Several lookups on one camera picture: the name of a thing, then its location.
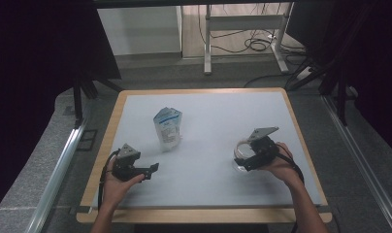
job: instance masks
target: metal rail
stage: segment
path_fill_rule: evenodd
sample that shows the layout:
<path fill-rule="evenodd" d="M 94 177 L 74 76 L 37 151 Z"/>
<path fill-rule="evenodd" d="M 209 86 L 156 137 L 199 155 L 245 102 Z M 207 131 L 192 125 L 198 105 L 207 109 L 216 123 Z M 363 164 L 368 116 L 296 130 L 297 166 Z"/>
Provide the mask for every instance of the metal rail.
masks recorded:
<path fill-rule="evenodd" d="M 384 217 L 392 228 L 392 200 L 390 199 L 389 194 L 381 185 L 380 181 L 375 175 L 375 172 L 372 170 L 371 166 L 363 155 L 363 152 L 360 150 L 359 146 L 351 135 L 349 129 L 344 126 L 341 120 L 337 117 L 336 107 L 332 99 L 330 97 L 322 96 L 322 100 L 326 104 L 332 120 L 335 122 L 335 125 L 338 128 L 344 143 L 349 149 L 350 154 L 352 155 L 357 167 L 360 170 L 360 173 L 365 179 L 366 184 L 371 190 L 372 195 L 380 206 Z"/>
<path fill-rule="evenodd" d="M 66 171 L 72 161 L 73 154 L 78 146 L 78 142 L 81 138 L 82 132 L 87 124 L 88 117 L 90 115 L 91 103 L 87 102 L 84 108 L 84 120 L 79 128 L 73 129 L 69 139 L 60 154 L 59 160 L 51 174 L 48 184 L 45 188 L 44 193 L 36 207 L 33 216 L 30 218 L 29 224 L 27 225 L 24 232 L 34 233 L 40 232 L 45 224 L 46 218 L 48 217 L 51 205 L 56 198 L 57 192 L 62 184 L 63 178 L 66 175 Z"/>

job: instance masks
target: wooden border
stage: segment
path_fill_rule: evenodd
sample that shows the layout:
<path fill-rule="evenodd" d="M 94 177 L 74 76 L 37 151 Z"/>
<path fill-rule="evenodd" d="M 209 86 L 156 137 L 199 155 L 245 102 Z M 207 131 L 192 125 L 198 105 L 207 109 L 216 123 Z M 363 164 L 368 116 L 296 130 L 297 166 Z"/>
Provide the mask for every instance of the wooden border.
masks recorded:
<path fill-rule="evenodd" d="M 195 93 L 250 93 L 250 92 L 281 92 L 295 125 L 305 156 L 313 173 L 316 187 L 320 193 L 322 207 L 327 206 L 327 200 L 320 185 L 313 163 L 303 139 L 296 117 L 286 92 L 282 88 L 221 88 L 221 89 L 163 89 L 163 90 L 124 90 L 119 93 L 114 111 L 108 124 L 102 145 L 99 149 L 89 181 L 83 194 L 81 206 L 90 206 L 93 202 L 100 174 L 106 160 L 111 154 L 114 136 L 118 123 L 123 113 L 124 105 L 130 95 L 160 95 L 160 94 L 195 94 Z M 332 220 L 331 213 L 320 214 L 324 222 Z M 97 216 L 97 210 L 78 213 L 77 220 L 83 223 L 91 223 Z M 158 209 L 129 209 L 117 210 L 114 213 L 113 222 L 129 223 L 271 223 L 271 222 L 293 222 L 295 215 L 293 209 L 285 208 L 256 208 L 256 209 L 180 209 L 180 210 L 158 210 Z"/>

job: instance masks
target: human hand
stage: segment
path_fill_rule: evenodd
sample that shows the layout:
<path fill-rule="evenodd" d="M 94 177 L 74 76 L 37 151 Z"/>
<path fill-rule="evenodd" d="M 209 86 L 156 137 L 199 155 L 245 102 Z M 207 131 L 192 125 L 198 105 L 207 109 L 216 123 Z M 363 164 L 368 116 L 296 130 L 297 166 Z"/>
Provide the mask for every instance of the human hand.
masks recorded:
<path fill-rule="evenodd" d="M 145 175 L 141 174 L 127 182 L 122 182 L 114 175 L 112 175 L 112 168 L 114 167 L 114 157 L 109 161 L 105 184 L 103 188 L 103 204 L 109 205 L 111 208 L 115 209 L 117 205 L 123 200 L 123 197 L 126 195 L 126 192 L 132 187 L 134 184 L 141 182 Z"/>
<path fill-rule="evenodd" d="M 285 143 L 277 143 L 277 146 L 278 153 L 293 159 L 293 154 Z M 292 165 L 279 157 L 276 157 L 270 165 L 260 167 L 259 170 L 267 170 L 285 183 L 291 183 L 299 179 L 299 175 Z"/>

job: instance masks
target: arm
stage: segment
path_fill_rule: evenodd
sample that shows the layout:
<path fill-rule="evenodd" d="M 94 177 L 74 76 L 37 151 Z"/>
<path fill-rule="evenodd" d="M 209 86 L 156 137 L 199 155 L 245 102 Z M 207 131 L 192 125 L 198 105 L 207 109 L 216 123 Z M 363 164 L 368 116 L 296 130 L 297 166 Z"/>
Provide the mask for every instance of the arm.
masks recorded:
<path fill-rule="evenodd" d="M 114 165 L 114 159 L 109 162 L 108 171 L 111 171 Z M 106 173 L 106 180 L 103 190 L 103 203 L 100 211 L 93 223 L 91 233 L 104 233 L 111 232 L 112 217 L 117 205 L 123 200 L 126 192 L 135 183 L 139 183 L 145 178 L 145 175 L 141 174 L 137 177 L 132 178 L 128 182 L 121 182 L 115 178 L 111 172 Z"/>
<path fill-rule="evenodd" d="M 286 144 L 278 143 L 279 153 L 292 157 Z M 295 170 L 284 160 L 276 158 L 271 165 L 262 168 L 272 172 L 275 177 L 286 183 L 293 200 L 293 208 L 298 223 L 299 232 L 328 232 L 319 212 L 313 205 L 305 185 Z"/>

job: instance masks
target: forearm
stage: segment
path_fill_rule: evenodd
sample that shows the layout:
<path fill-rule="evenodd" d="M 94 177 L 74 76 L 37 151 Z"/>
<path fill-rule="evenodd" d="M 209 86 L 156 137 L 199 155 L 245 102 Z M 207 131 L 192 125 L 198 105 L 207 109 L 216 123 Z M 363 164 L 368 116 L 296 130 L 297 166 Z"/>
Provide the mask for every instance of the forearm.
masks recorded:
<path fill-rule="evenodd" d="M 286 184 L 292 195 L 299 232 L 328 232 L 302 181 L 294 179 Z"/>
<path fill-rule="evenodd" d="M 112 218 L 115 207 L 103 204 L 93 223 L 90 233 L 107 233 L 111 232 Z"/>

